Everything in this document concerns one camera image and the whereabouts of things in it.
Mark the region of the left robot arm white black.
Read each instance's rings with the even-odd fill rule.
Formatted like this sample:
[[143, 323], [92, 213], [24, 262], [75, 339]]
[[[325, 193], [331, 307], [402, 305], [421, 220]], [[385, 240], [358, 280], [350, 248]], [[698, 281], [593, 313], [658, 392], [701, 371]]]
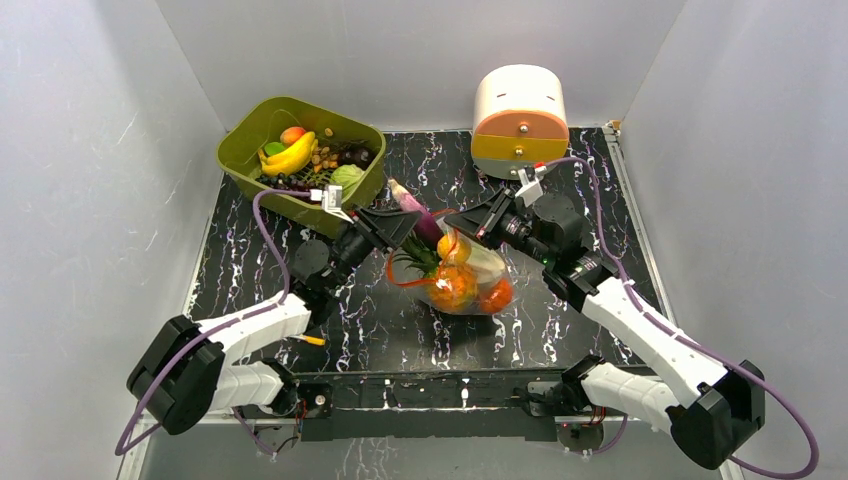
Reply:
[[293, 413], [301, 399], [291, 371], [274, 360], [245, 364], [243, 358], [325, 322], [355, 269], [374, 250], [399, 248], [421, 216], [357, 208], [333, 242], [313, 239], [298, 247], [283, 291], [218, 318], [168, 320], [129, 374], [129, 392], [171, 435], [210, 411], [257, 406], [275, 416]]

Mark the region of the orange toy pumpkin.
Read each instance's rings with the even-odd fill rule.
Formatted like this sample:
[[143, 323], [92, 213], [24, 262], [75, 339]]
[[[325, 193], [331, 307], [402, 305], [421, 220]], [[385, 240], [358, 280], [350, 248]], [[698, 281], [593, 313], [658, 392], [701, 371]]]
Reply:
[[479, 308], [484, 314], [493, 315], [504, 310], [513, 300], [513, 286], [502, 277], [491, 288], [479, 296]]

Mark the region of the clear zip bag orange zipper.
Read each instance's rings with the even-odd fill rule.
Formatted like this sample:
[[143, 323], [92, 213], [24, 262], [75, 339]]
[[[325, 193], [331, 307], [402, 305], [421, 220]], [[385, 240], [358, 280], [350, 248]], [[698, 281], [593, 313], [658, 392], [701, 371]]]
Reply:
[[436, 216], [443, 235], [430, 249], [415, 233], [391, 253], [389, 282], [430, 307], [450, 315], [495, 315], [513, 303], [515, 289], [507, 262], [448, 226]]

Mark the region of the green toy lettuce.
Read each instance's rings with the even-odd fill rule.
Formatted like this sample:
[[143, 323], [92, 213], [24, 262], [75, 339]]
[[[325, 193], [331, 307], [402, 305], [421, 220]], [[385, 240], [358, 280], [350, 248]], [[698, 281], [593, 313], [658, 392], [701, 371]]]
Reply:
[[507, 273], [506, 264], [498, 252], [477, 243], [471, 243], [467, 266], [473, 271], [480, 286], [488, 288]]

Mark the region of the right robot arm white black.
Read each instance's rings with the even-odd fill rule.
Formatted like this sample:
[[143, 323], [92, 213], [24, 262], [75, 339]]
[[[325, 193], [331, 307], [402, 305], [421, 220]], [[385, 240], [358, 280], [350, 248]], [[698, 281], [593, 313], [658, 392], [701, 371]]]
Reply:
[[617, 267], [593, 250], [590, 223], [566, 197], [532, 205], [501, 190], [445, 222], [480, 245], [507, 244], [539, 262], [549, 290], [630, 347], [657, 375], [627, 373], [588, 357], [563, 373], [564, 404], [577, 414], [608, 406], [669, 434], [694, 463], [718, 469], [765, 423], [765, 376], [701, 353], [688, 336], [645, 304]]

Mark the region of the yellow toy lemon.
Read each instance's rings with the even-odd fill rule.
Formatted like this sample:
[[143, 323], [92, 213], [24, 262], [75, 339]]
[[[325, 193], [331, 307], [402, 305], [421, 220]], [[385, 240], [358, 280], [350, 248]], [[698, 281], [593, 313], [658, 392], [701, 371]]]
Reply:
[[438, 241], [437, 255], [441, 265], [463, 265], [471, 256], [471, 247], [462, 235], [449, 231]]

